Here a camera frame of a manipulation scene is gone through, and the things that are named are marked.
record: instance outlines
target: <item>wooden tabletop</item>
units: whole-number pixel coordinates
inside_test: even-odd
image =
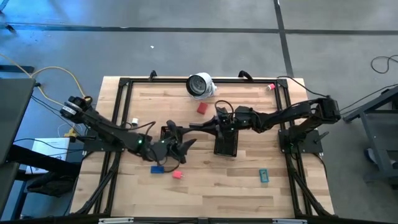
[[[112,117],[119,78],[104,77],[99,93],[96,109],[108,119]],[[292,80],[288,80],[288,84],[292,103],[307,100],[302,87]],[[202,115],[196,112],[199,101],[190,97],[184,83],[135,83],[127,120],[138,118],[139,124],[156,121],[149,131],[156,141],[160,136],[160,127],[165,126],[168,119],[185,127],[189,123],[208,121],[215,115],[213,104],[217,100],[226,100],[234,107],[253,107],[264,113],[276,110],[275,93],[266,91],[264,84],[216,85],[216,96],[202,101],[209,104],[206,114]],[[124,152],[119,166],[112,216],[294,217],[286,161],[277,141],[278,130],[279,125],[262,134],[251,130],[239,131],[236,157],[214,155],[214,136],[201,132],[184,135],[184,141],[193,138],[198,141],[189,149],[187,163],[178,168],[184,174],[180,180],[173,179],[171,174],[151,174],[153,162],[144,162],[140,157]],[[103,157],[103,152],[94,152],[83,161],[71,212],[81,208],[98,185]],[[169,159],[166,169],[176,163]],[[333,213],[321,162],[312,154],[303,154],[303,164],[309,189],[325,209]],[[259,169],[268,169],[268,184],[261,183]],[[301,190],[298,194],[300,208],[304,211]],[[106,205],[106,198],[103,199],[101,210]]]

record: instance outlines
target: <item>yellow cable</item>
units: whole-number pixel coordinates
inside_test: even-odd
[[[60,70],[66,72],[66,73],[68,73],[69,75],[72,76],[72,78],[75,80],[75,82],[76,82],[76,84],[77,84],[77,87],[78,87],[79,90],[80,90],[81,95],[82,95],[83,97],[86,96],[86,95],[83,93],[83,90],[81,89],[81,86],[80,86],[79,81],[77,80],[76,76],[75,76],[74,74],[72,74],[72,72],[69,72],[68,70],[66,70],[66,69],[64,69],[64,68],[55,67],[55,66],[45,67],[45,68],[42,68],[42,69],[40,69],[40,70],[38,70],[38,71],[36,71],[36,72],[34,72],[34,73],[32,73],[32,74],[29,74],[29,73],[28,73],[27,71],[25,71],[21,66],[19,66],[15,61],[13,61],[13,59],[11,59],[11,58],[9,58],[9,57],[3,55],[3,54],[0,54],[0,56],[2,56],[3,58],[7,59],[7,60],[10,61],[11,63],[13,63],[15,66],[17,66],[17,67],[18,67],[21,71],[23,71],[29,78],[34,78],[34,75],[38,75],[40,72],[42,72],[42,71],[44,71],[44,70],[46,70],[46,69],[50,69],[50,68],[60,69]],[[53,100],[53,99],[49,98],[49,97],[44,93],[44,91],[43,91],[43,89],[42,89],[41,87],[38,87],[38,89],[40,90],[40,92],[42,93],[42,95],[44,96],[44,98],[48,99],[49,101],[51,101],[51,102],[53,102],[53,103],[56,103],[56,104],[58,104],[58,105],[63,106],[62,103],[60,103],[60,102],[58,102],[58,101],[56,101],[56,100]]]

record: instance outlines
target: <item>blue block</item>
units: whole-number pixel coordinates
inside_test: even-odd
[[[268,183],[269,178],[268,178],[268,170],[267,169],[260,169],[260,179],[262,183]]]
[[[151,174],[164,174],[163,166],[151,166],[150,167]]]

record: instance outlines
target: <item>white label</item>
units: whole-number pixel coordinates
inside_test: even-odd
[[[63,106],[62,109],[63,109],[63,110],[66,110],[67,112],[69,112],[69,113],[71,113],[71,114],[73,114],[73,115],[76,114],[76,111],[72,110],[71,108],[69,108],[69,107],[67,107],[67,106]]]

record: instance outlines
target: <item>concrete floor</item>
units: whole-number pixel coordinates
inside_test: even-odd
[[[286,29],[398,29],[398,2],[394,0],[279,2]],[[3,11],[4,20],[21,24],[278,28],[272,0],[36,0],[30,4],[10,0]],[[397,40],[396,35],[287,35],[295,77],[304,78],[309,89],[331,95],[341,108],[396,83],[398,65],[381,75],[372,71],[369,63],[379,55],[398,54]],[[161,76],[208,72],[235,77],[240,70],[254,77],[286,74],[279,34],[19,30],[13,35],[0,30],[0,43],[0,53],[21,65],[71,70],[86,94],[95,98],[102,77],[107,75],[149,75],[151,70]],[[382,69],[385,62],[377,66]],[[24,75],[2,73],[0,77]],[[38,80],[58,101],[79,95],[73,80],[62,72],[48,71]],[[42,98],[39,92],[34,95]],[[40,105],[31,103],[17,138],[55,137],[61,124]],[[340,121],[320,129],[330,131],[323,147],[336,214],[398,222],[398,193],[381,182],[365,184],[362,180],[363,174],[375,167],[363,157],[368,142],[361,123]]]

